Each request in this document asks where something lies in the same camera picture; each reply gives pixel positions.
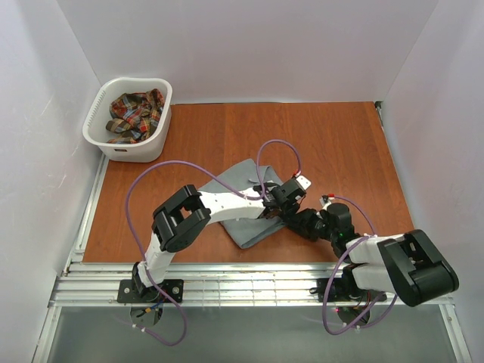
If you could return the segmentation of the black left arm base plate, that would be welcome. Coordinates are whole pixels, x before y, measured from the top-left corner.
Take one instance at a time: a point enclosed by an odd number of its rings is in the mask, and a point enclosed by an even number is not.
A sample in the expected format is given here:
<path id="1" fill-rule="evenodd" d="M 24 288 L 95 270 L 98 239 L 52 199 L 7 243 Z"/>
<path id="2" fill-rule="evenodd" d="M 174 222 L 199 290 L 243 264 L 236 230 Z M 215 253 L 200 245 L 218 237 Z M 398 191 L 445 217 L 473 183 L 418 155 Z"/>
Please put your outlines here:
<path id="1" fill-rule="evenodd" d="M 166 279 L 159 288 L 177 303 L 182 302 L 184 281 L 182 279 Z M 116 301 L 118 303 L 170 303 L 171 300 L 165 297 L 155 287 L 143 287 L 141 290 L 135 286 L 130 279 L 121 280 Z"/>

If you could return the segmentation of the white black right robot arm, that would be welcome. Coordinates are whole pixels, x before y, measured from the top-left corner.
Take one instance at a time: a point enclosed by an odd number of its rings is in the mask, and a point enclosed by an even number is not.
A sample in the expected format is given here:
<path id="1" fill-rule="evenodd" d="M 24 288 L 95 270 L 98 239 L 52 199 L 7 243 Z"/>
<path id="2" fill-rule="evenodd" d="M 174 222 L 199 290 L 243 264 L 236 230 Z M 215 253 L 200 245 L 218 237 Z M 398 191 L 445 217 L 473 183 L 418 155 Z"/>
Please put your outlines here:
<path id="1" fill-rule="evenodd" d="M 349 207 L 343 203 L 304 209 L 284 218 L 284 223 L 308 240 L 330 242 L 345 263 L 335 282 L 321 284 L 329 290 L 330 301 L 383 292 L 414 307 L 459 288 L 455 270 L 420 229 L 389 237 L 363 236 L 355 232 Z"/>

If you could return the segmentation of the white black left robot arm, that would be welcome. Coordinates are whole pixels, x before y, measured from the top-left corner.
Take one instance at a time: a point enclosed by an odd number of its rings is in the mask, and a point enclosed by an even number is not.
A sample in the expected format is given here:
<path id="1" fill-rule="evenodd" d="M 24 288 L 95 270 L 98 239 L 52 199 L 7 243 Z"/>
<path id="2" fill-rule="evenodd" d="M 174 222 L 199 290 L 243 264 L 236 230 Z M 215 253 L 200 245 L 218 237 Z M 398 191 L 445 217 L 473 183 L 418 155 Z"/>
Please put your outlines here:
<path id="1" fill-rule="evenodd" d="M 311 182 L 303 175 L 268 189 L 265 199 L 256 187 L 210 193 L 186 185 L 153 213 L 150 243 L 132 272 L 132 290 L 143 297 L 163 282 L 174 255 L 188 248 L 201 231 L 216 222 L 263 220 L 281 216 L 306 195 Z"/>

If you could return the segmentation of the aluminium rail frame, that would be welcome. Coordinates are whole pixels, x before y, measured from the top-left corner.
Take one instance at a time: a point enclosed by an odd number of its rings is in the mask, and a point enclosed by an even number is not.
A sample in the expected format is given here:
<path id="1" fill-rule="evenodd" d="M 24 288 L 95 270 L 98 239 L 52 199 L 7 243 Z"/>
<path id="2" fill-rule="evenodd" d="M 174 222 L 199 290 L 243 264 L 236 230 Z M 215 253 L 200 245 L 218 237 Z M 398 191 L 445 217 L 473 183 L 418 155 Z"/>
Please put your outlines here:
<path id="1" fill-rule="evenodd" d="M 454 301 L 409 308 L 378 304 L 376 326 L 331 336 L 310 290 L 330 263 L 174 264 L 185 283 L 182 321 L 171 306 L 154 330 L 158 343 L 130 324 L 131 305 L 116 301 L 128 263 L 71 262 L 54 285 L 36 362 L 469 362 Z"/>

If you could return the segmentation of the white plastic laundry basket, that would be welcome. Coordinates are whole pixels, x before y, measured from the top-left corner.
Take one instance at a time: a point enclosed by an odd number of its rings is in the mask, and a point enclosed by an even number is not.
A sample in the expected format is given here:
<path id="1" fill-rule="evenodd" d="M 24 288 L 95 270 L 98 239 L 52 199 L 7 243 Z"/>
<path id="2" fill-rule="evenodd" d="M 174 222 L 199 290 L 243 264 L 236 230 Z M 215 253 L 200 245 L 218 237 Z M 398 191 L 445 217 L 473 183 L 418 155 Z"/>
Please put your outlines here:
<path id="1" fill-rule="evenodd" d="M 93 101 L 83 136 L 110 160 L 149 163 L 162 153 L 171 98 L 172 86 L 164 79 L 112 79 Z"/>

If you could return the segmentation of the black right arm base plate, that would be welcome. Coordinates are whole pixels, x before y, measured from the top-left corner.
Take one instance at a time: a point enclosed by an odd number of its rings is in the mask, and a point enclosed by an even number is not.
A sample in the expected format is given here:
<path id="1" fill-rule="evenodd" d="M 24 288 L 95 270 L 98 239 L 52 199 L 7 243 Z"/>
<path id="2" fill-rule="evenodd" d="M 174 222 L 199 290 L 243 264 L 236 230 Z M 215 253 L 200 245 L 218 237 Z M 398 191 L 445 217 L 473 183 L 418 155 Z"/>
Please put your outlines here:
<path id="1" fill-rule="evenodd" d="M 324 292 L 329 282 L 328 278 L 318 278 L 316 285 L 309 289 L 311 295 L 316 295 L 320 303 L 323 302 Z M 329 289 L 327 301 L 332 302 L 355 302 L 371 303 L 377 298 L 379 292 L 376 290 L 362 290 L 358 287 L 350 286 L 349 283 L 343 282 L 342 278 L 335 278 Z"/>

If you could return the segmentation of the grey long sleeve shirt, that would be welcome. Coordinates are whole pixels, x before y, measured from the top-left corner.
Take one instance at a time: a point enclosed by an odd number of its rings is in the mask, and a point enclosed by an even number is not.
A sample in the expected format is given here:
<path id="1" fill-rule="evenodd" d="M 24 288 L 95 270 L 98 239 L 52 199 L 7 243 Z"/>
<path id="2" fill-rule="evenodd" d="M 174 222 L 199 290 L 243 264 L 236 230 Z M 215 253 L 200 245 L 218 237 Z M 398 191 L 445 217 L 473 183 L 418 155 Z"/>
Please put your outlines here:
<path id="1" fill-rule="evenodd" d="M 277 185 L 283 184 L 272 166 L 260 166 L 259 174 L 263 177 L 264 182 L 274 182 Z M 245 191 L 259 184 L 256 174 L 256 163 L 253 159 L 246 159 L 233 165 L 218 175 L 217 178 L 237 191 Z M 198 190 L 209 193 L 229 192 L 227 188 L 219 184 L 215 179 L 209 181 Z M 279 217 L 271 219 L 232 219 L 222 221 L 221 224 L 231 239 L 241 249 L 250 248 L 284 228 L 284 223 Z"/>

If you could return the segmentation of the plaid long sleeve shirt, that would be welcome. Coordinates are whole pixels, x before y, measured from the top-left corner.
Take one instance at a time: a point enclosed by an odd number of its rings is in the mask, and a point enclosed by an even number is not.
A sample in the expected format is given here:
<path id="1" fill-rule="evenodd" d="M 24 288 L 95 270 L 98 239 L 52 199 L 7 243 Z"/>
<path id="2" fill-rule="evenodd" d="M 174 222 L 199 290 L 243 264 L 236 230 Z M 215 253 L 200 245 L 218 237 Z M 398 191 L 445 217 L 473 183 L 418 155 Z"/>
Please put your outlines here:
<path id="1" fill-rule="evenodd" d="M 111 120 L 105 129 L 112 135 L 109 144 L 137 144 L 146 141 L 158 128 L 165 99 L 158 88 L 148 92 L 123 93 L 110 104 Z"/>

